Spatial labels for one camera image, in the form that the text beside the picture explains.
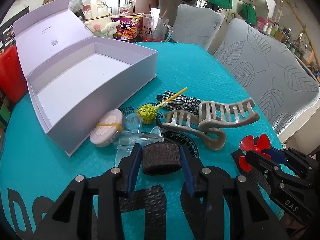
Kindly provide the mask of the red plastic propeller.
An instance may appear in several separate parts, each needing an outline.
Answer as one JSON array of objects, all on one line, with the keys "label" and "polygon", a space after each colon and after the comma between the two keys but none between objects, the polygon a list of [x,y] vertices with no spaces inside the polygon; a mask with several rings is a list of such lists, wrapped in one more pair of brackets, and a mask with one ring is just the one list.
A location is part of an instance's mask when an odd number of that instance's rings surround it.
[{"label": "red plastic propeller", "polygon": [[[262,150],[267,150],[271,148],[271,143],[266,134],[262,134],[257,143],[254,143],[254,137],[252,135],[248,135],[240,141],[240,149],[248,152],[248,151],[254,151],[261,156],[265,157],[266,159],[271,160],[271,156],[268,155],[267,153],[262,152]],[[245,156],[240,156],[239,157],[239,165],[242,170],[245,172],[249,172],[253,166],[250,165],[247,161]]]}]

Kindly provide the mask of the translucent beige claw clip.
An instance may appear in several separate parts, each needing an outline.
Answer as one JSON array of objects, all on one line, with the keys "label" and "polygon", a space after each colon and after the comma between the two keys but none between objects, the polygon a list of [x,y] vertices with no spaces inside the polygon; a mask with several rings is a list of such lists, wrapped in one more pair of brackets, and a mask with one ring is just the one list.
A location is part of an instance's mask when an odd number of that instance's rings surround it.
[{"label": "translucent beige claw clip", "polygon": [[224,128],[242,127],[260,119],[254,107],[252,98],[236,103],[203,101],[197,107],[198,115],[184,110],[169,111],[162,125],[173,131],[192,134],[210,150],[218,151],[226,142]]}]

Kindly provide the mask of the pink round compact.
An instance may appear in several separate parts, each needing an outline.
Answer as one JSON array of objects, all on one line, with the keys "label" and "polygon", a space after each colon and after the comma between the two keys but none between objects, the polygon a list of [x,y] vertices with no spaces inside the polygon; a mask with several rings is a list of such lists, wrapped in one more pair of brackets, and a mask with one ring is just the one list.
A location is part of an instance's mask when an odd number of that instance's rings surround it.
[{"label": "pink round compact", "polygon": [[90,135],[90,141],[97,147],[106,147],[118,139],[123,131],[124,117],[120,110],[107,112],[96,124]]}]

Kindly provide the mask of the black foam hair roller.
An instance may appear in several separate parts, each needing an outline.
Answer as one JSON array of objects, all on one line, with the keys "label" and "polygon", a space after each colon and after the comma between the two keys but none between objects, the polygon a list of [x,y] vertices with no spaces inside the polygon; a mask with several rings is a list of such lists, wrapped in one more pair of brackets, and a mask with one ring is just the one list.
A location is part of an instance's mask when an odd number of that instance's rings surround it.
[{"label": "black foam hair roller", "polygon": [[155,142],[142,149],[143,173],[161,176],[174,173],[182,168],[180,147],[173,142]]}]

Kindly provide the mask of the black banana hair clip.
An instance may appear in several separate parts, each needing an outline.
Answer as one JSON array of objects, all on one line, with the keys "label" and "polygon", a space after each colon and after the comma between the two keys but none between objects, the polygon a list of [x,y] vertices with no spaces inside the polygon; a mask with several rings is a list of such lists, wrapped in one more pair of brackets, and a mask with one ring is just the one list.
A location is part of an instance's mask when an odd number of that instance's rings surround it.
[{"label": "black banana hair clip", "polygon": [[165,128],[159,117],[156,117],[155,122],[156,126],[161,129],[165,141],[174,142],[180,146],[186,146],[193,157],[199,158],[198,148],[191,137],[182,132],[176,132],[172,129]]}]

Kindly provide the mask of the near grey leaf chair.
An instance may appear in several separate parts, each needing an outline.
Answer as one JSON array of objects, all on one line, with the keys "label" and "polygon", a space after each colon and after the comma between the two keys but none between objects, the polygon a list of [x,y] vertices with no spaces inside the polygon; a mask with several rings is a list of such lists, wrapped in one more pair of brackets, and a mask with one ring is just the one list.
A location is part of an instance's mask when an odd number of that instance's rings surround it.
[{"label": "near grey leaf chair", "polygon": [[214,57],[257,103],[276,134],[319,100],[318,82],[287,46],[243,20],[231,20]]}]

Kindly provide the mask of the grey leaf chair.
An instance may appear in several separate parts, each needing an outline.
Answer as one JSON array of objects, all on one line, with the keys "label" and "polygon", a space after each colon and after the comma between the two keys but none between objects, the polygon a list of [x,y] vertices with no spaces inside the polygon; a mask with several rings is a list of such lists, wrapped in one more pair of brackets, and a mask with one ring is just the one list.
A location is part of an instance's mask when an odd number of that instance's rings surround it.
[{"label": "grey leaf chair", "polygon": [[224,19],[224,14],[212,9],[180,4],[171,38],[177,43],[196,44],[208,50]]},{"label": "grey leaf chair", "polygon": [[231,20],[214,57],[257,103],[276,134],[319,100],[318,82],[287,46],[243,20]]}]

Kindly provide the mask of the black white gingham bow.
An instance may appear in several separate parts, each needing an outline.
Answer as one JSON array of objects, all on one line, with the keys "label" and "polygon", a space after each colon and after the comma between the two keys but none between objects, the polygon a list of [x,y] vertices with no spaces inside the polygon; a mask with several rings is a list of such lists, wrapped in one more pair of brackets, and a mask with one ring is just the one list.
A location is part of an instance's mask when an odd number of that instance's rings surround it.
[{"label": "black white gingham bow", "polygon": [[[171,96],[173,96],[174,93],[170,91],[165,91],[163,95],[157,95],[156,99],[159,102],[165,101]],[[172,99],[168,102],[168,104],[165,106],[166,109],[173,111],[173,110],[182,110],[182,111],[188,111],[191,114],[198,116],[198,105],[202,102],[202,100],[197,99],[195,97],[187,97],[184,95],[179,95],[176,98]]]}]

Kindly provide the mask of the green tote bag lower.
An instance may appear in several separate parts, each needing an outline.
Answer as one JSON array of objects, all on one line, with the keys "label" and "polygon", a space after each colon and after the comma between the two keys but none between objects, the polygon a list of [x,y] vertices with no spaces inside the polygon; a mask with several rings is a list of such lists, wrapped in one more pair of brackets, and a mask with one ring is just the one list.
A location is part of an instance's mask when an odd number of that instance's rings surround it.
[{"label": "green tote bag lower", "polygon": [[257,15],[253,5],[244,3],[242,5],[242,18],[251,26],[255,26],[257,23]]}]

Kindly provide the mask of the red plastic canister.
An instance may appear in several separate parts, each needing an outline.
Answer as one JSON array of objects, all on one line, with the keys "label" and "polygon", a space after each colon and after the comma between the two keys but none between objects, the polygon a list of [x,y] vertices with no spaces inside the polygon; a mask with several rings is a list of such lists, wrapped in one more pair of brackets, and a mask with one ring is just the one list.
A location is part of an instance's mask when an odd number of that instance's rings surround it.
[{"label": "red plastic canister", "polygon": [[16,46],[1,55],[1,89],[12,103],[18,103],[28,91]]}]

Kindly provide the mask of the far grey leaf chair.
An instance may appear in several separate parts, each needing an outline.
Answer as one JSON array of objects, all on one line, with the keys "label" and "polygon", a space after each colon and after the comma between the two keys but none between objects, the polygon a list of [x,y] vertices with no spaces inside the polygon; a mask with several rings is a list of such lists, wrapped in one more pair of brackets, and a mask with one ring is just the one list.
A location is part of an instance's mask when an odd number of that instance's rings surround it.
[{"label": "far grey leaf chair", "polygon": [[208,50],[224,19],[224,14],[212,9],[180,4],[171,38],[177,43],[196,44]]}]

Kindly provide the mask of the glass mug with straw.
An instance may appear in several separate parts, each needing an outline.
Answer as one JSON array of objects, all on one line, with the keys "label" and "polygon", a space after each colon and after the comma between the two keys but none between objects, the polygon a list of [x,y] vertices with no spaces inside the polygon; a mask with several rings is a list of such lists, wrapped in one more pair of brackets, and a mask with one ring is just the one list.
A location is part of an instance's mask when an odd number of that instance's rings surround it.
[{"label": "glass mug with straw", "polygon": [[167,11],[156,17],[152,14],[143,15],[142,39],[144,42],[169,42],[172,37],[172,26],[169,25]]}]

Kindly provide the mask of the black snack package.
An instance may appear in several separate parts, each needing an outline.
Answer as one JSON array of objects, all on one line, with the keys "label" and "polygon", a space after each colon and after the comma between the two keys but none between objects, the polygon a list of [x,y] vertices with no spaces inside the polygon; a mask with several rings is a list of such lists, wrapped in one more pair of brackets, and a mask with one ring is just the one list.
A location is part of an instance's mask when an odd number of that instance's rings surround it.
[{"label": "black snack package", "polygon": [[13,28],[13,23],[20,19],[22,16],[26,15],[29,12],[29,7],[26,7],[18,14],[10,18],[5,22],[0,28],[0,50],[3,54],[10,46],[15,46],[15,33]]}]

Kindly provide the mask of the purple instant noodle cup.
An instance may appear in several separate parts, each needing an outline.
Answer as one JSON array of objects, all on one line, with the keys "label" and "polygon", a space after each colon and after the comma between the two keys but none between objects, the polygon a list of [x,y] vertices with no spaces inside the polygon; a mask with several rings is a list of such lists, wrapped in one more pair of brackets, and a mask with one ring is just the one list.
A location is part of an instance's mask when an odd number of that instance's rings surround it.
[{"label": "purple instant noodle cup", "polygon": [[123,13],[111,16],[116,22],[120,21],[117,26],[117,32],[113,35],[116,40],[132,40],[140,33],[140,22],[142,15],[139,13]]}]

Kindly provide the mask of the white cartoon dog pot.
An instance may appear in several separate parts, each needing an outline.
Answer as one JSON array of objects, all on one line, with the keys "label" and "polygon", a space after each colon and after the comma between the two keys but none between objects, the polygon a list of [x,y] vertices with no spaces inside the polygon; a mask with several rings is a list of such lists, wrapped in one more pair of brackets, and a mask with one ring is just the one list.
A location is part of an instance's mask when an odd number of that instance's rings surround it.
[{"label": "white cartoon dog pot", "polygon": [[109,7],[101,0],[91,0],[87,9],[83,9],[84,24],[94,36],[113,38],[121,21],[111,18]]}]

